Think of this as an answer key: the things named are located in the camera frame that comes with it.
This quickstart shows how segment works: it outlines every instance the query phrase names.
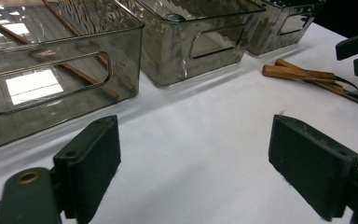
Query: transparent plastic bin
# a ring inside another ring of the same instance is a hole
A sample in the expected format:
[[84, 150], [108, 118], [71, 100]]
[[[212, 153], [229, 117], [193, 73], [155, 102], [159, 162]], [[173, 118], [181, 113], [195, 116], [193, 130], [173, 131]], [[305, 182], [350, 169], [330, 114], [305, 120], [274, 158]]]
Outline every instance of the transparent plastic bin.
[[252, 56], [297, 44], [323, 7], [324, 0], [254, 0], [266, 12], [247, 51]]
[[239, 0], [118, 0], [145, 23], [141, 68], [158, 87], [238, 63], [264, 8]]
[[0, 146], [138, 93], [144, 24], [126, 8], [106, 0], [6, 2]]

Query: table surface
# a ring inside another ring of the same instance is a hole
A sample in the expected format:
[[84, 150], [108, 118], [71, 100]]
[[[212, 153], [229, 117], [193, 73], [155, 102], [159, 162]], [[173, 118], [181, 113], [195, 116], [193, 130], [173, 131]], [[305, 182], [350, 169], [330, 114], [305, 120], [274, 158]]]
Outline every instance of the table surface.
[[[0, 147], [5, 181], [52, 157], [92, 121], [117, 115], [122, 163], [91, 223], [326, 223], [269, 163], [272, 119], [303, 120], [358, 153], [358, 104], [309, 83], [264, 77], [283, 58], [358, 85], [344, 40], [313, 23], [301, 41], [258, 57], [155, 87], [141, 71], [139, 94]], [[352, 211], [333, 223], [349, 224]], [[75, 223], [63, 219], [63, 223]]]

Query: white table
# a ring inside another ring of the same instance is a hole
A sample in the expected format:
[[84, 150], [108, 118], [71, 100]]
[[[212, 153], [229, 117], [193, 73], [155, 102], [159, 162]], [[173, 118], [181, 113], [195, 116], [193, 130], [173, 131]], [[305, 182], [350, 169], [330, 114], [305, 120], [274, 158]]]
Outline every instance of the white table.
[[[156, 88], [118, 105], [0, 147], [5, 181], [52, 156], [90, 122], [117, 115], [122, 163], [92, 223], [325, 223], [268, 161], [275, 114], [301, 119], [358, 153], [358, 104], [308, 83], [264, 77], [278, 58], [358, 84], [345, 38], [312, 24], [299, 44]], [[351, 209], [333, 223], [349, 224]], [[75, 223], [63, 220], [64, 223]]]

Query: utensil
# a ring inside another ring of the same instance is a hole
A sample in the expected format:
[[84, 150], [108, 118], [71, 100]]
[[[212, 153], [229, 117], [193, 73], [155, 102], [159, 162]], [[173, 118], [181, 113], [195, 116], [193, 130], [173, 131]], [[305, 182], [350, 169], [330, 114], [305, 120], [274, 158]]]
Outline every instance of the utensil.
[[[262, 73], [266, 77], [303, 80], [358, 103], [358, 87], [334, 73], [306, 70], [283, 59], [278, 59], [274, 65], [264, 65]], [[357, 93], [345, 90], [337, 82], [353, 86]]]

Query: dark background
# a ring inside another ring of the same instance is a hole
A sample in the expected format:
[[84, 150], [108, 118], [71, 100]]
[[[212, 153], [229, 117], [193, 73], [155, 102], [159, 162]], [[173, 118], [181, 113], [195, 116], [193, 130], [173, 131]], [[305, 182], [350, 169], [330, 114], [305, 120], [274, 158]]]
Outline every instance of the dark background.
[[358, 0], [326, 0], [313, 22], [347, 38], [358, 35]]

